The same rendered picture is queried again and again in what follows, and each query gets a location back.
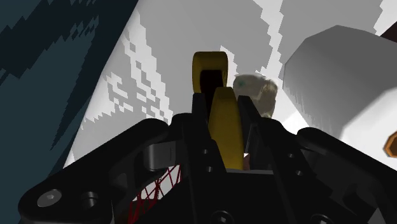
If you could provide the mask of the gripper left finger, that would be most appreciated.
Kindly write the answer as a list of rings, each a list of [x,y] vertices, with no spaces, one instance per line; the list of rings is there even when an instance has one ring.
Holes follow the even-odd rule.
[[[173,165],[182,182],[162,201],[181,204],[191,224],[208,224],[211,180],[225,172],[207,128],[204,94],[171,123],[147,118],[28,190],[18,203],[21,224],[116,224],[145,186]]]

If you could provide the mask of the pale beige figure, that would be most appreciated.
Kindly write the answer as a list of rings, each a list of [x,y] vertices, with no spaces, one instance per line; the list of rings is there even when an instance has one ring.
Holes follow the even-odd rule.
[[[274,81],[259,73],[237,74],[233,91],[236,99],[241,95],[250,97],[260,116],[272,118],[278,91]]]

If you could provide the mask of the yellow curved object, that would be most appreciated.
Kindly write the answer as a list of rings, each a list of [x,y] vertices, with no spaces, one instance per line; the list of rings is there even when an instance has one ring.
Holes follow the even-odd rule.
[[[244,141],[237,100],[227,85],[228,57],[225,52],[195,52],[192,88],[204,96],[207,126],[227,169],[243,170]]]

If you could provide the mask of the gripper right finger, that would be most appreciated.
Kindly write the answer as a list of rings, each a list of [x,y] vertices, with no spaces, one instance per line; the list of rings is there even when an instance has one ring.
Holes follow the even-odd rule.
[[[237,101],[254,170],[271,171],[282,224],[397,224],[397,171],[312,127],[297,134],[262,118],[248,96]]]

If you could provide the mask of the orange brown round object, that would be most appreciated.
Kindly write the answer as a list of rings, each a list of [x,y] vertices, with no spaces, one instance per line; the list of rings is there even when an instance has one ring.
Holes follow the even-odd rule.
[[[384,145],[384,151],[387,156],[397,158],[397,131],[388,137]]]

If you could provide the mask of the dark brown object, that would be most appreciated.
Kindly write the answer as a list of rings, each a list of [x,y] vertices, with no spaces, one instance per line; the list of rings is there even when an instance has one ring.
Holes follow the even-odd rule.
[[[386,31],[384,31],[380,36],[382,38],[397,43],[397,21],[392,24]]]

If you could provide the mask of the large white rounded block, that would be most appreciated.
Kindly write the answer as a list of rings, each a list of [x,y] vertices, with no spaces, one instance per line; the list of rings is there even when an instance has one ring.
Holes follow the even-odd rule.
[[[397,132],[397,42],[336,25],[302,42],[282,87],[308,126],[397,171],[384,151]]]

